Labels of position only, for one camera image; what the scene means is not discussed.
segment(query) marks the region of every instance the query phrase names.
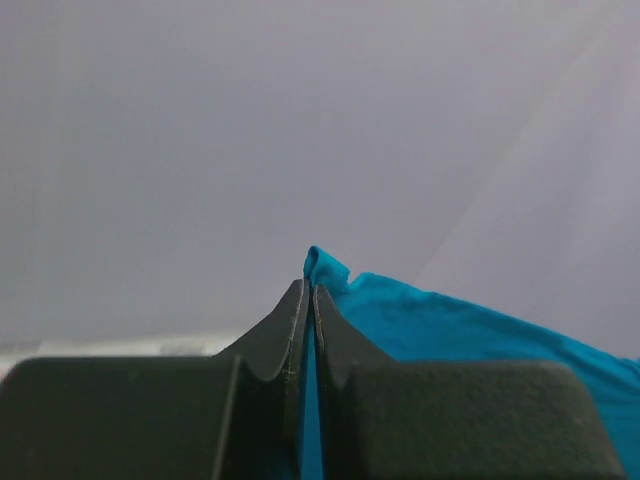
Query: blue fabric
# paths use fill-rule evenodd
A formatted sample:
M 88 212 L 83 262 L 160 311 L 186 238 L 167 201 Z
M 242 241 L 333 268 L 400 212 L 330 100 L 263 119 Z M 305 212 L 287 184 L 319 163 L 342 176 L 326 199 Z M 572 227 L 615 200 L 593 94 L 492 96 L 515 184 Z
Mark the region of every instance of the blue fabric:
M 309 249 L 304 276 L 312 286 L 325 285 L 342 315 L 397 360 L 515 358 L 567 364 L 591 391 L 629 478 L 640 479 L 637 360 L 618 358 L 552 330 L 388 277 L 364 273 L 348 283 L 349 269 L 318 247 Z M 310 362 L 308 372 L 315 372 L 313 358 Z M 317 399 L 307 403 L 312 405 Z M 307 408 L 306 415 L 303 479 L 320 480 L 317 406 Z

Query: cloth fold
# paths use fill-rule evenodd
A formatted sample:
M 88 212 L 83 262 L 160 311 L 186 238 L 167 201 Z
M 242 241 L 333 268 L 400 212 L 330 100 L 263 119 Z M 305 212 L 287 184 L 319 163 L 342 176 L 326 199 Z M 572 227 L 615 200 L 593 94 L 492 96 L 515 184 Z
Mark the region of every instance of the cloth fold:
M 640 479 L 638 361 L 374 273 L 349 283 L 349 268 L 317 246 L 309 249 L 304 276 L 312 286 L 325 285 L 341 314 L 396 360 L 546 359 L 568 365 L 593 395 L 629 478 Z M 304 478 L 321 478 L 311 476 L 320 468 L 317 462 L 319 458 L 311 461 Z

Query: gray wall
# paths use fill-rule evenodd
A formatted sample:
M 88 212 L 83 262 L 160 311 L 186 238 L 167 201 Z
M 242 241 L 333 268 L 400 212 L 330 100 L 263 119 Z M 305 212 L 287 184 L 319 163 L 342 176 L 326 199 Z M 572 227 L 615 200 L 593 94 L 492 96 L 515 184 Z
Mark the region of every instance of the gray wall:
M 317 243 L 637 355 L 639 25 L 633 0 L 2 2 L 0 336 L 246 328 Z

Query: black plastic part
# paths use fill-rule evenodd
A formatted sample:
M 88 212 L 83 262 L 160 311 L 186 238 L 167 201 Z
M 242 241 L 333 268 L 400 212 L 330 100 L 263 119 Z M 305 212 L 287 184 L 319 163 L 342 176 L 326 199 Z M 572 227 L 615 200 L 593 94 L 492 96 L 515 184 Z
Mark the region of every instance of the black plastic part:
M 546 361 L 398 363 L 313 295 L 325 477 L 623 479 L 588 390 Z
M 0 385 L 0 479 L 299 478 L 306 281 L 214 357 L 41 358 Z

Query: gray background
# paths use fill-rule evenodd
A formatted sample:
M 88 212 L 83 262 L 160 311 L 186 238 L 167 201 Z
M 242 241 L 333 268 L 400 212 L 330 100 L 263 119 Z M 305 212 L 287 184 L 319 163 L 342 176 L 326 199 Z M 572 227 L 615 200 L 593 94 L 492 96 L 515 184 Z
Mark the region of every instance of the gray background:
M 0 337 L 244 329 L 319 244 L 639 355 L 639 6 L 0 3 Z

